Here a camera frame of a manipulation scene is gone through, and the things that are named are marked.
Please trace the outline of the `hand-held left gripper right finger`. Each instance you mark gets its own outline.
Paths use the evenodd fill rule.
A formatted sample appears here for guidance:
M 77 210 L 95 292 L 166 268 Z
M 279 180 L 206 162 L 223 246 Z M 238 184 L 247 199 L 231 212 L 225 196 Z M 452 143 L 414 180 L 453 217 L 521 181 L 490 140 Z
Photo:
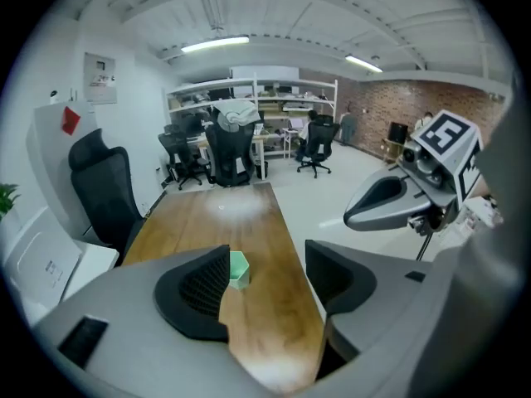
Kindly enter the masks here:
M 324 307 L 315 383 L 303 397 L 408 397 L 416 355 L 396 332 L 433 264 L 305 242 L 306 275 Z

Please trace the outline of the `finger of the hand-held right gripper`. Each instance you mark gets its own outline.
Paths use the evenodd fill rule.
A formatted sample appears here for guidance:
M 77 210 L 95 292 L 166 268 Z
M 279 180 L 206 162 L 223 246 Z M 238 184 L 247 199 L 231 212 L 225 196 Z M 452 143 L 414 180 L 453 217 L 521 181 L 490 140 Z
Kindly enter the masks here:
M 431 207 L 427 194 L 401 167 L 385 167 L 371 174 L 356 189 L 343 214 L 354 231 L 403 228 L 408 220 Z

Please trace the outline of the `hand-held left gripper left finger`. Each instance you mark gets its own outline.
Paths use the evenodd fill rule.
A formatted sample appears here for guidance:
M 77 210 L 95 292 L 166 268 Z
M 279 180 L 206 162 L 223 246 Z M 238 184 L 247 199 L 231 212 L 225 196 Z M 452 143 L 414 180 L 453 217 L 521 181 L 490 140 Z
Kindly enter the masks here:
M 218 245 L 112 269 L 34 329 L 86 393 L 132 397 L 267 397 L 230 353 L 220 322 L 230 249 Z

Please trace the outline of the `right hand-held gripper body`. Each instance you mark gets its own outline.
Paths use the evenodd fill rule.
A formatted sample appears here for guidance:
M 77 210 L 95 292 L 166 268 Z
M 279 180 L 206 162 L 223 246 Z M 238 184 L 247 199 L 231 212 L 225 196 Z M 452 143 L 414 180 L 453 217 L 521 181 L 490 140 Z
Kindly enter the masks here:
M 481 178 L 475 159 L 482 149 L 479 127 L 446 109 L 404 144 L 397 165 L 428 201 L 408 220 L 419 235 L 441 231 L 457 217 Z

